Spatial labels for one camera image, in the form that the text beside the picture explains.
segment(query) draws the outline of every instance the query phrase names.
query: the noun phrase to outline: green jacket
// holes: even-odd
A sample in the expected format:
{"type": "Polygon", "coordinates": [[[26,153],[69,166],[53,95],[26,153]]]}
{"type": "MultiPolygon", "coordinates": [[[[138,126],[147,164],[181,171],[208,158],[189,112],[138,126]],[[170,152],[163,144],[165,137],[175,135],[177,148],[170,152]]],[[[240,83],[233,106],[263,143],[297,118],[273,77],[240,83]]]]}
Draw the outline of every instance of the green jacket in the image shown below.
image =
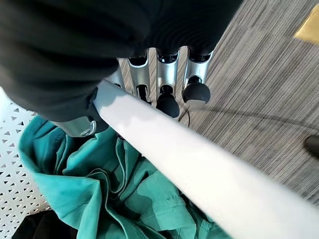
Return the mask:
{"type": "Polygon", "coordinates": [[[111,128],[71,138],[36,117],[19,148],[40,191],[79,239],[229,238],[111,128]]]}

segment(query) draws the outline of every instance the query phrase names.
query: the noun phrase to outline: fabric fold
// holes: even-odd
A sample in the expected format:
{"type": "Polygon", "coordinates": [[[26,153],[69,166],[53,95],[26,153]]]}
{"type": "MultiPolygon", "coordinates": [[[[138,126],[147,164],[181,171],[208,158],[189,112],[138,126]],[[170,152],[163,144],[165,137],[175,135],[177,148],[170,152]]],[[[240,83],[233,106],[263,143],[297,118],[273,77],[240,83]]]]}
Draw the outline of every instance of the fabric fold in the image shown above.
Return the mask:
{"type": "Polygon", "coordinates": [[[229,238],[111,128],[71,138],[36,117],[19,148],[49,205],[79,239],[229,238]]]}

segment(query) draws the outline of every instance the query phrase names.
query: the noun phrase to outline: white perforated surface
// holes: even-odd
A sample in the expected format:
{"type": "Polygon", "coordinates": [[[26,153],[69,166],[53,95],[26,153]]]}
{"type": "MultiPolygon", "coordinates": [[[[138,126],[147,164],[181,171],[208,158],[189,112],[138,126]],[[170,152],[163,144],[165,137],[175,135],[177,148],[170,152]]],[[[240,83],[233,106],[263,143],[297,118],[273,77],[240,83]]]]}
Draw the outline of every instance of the white perforated surface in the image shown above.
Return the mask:
{"type": "Polygon", "coordinates": [[[25,216],[49,206],[23,167],[17,148],[35,113],[10,102],[2,92],[0,99],[0,239],[7,239],[25,216]]]}

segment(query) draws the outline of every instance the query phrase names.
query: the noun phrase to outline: white rod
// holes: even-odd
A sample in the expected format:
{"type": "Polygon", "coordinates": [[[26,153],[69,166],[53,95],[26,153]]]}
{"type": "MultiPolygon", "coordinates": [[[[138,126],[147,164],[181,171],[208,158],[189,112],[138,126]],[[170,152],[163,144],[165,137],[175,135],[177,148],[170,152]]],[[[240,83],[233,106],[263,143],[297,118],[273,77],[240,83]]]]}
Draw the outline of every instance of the white rod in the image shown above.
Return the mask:
{"type": "Polygon", "coordinates": [[[100,116],[235,239],[319,238],[319,212],[162,112],[101,82],[100,116]]]}

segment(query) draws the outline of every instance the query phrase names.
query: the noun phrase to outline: gray carpet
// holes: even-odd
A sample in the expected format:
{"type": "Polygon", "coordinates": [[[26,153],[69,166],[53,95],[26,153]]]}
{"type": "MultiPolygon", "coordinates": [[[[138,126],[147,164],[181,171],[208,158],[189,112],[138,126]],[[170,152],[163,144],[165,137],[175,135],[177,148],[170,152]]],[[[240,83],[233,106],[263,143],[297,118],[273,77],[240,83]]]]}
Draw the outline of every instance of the gray carpet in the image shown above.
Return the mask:
{"type": "MultiPolygon", "coordinates": [[[[190,127],[319,206],[319,160],[303,149],[319,133],[319,46],[293,38],[317,2],[244,1],[214,51],[211,101],[190,112],[190,127]]],[[[183,48],[180,106],[185,59],[183,48]]],[[[132,88],[128,64],[121,65],[132,88]]],[[[152,94],[155,69],[151,50],[152,94]]],[[[188,124],[187,114],[181,121],[188,124]]]]}

